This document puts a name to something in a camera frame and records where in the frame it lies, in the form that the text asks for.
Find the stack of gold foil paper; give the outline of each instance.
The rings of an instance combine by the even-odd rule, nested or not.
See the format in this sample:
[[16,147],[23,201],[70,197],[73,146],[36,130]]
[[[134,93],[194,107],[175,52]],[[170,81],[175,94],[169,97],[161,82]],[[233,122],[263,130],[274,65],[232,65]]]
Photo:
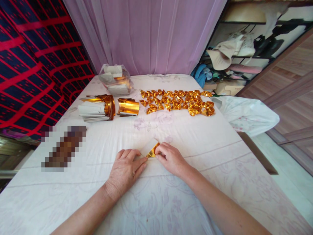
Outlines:
[[139,113],[139,103],[134,99],[118,99],[119,110],[117,115],[120,117],[137,116]]
[[80,116],[85,122],[110,121],[115,116],[115,103],[112,95],[97,95],[81,98],[78,106]]
[[150,114],[160,109],[172,110],[187,109],[191,116],[202,114],[211,116],[215,113],[214,103],[211,101],[203,102],[201,96],[211,97],[212,93],[208,91],[200,92],[175,90],[151,90],[140,91],[141,96],[146,100],[140,100],[140,103],[147,107],[146,113]]

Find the left hand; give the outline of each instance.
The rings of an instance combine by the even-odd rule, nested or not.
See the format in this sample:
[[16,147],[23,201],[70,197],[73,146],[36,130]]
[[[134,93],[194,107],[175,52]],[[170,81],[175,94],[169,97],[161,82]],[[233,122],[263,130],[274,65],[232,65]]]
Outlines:
[[147,157],[134,161],[135,156],[139,155],[140,152],[137,149],[122,149],[118,152],[110,176],[104,184],[109,197],[114,201],[117,201],[134,185],[146,168]]

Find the white plastic bag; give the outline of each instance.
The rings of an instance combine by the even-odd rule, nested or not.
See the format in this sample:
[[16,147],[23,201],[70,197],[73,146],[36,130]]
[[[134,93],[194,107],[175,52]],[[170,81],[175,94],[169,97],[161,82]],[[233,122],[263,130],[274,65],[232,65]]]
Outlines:
[[234,96],[212,97],[232,127],[250,137],[262,134],[276,126],[279,116],[260,100]]

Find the floor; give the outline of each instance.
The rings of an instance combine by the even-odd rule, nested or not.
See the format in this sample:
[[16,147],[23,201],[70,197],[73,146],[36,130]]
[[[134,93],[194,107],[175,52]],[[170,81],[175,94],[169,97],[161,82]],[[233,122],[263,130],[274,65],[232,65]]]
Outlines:
[[266,133],[251,139],[278,171],[273,179],[313,227],[313,177]]

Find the floral tablecloth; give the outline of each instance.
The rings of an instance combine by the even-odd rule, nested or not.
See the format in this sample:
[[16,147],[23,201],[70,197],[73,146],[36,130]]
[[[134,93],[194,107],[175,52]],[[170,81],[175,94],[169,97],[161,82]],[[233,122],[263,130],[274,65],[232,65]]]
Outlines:
[[[133,76],[127,96],[140,90],[201,90],[189,75]],[[107,93],[97,76],[79,98]],[[187,110],[84,123],[76,100],[6,189],[0,194],[0,233],[48,234],[106,181],[120,149],[140,149],[151,138],[177,147],[208,180],[247,210],[272,234],[312,234],[313,230],[271,179],[250,149],[216,108],[211,117]],[[41,162],[68,126],[86,126],[86,141],[64,172],[42,172]],[[156,160],[116,204],[97,234],[219,234],[193,192]]]

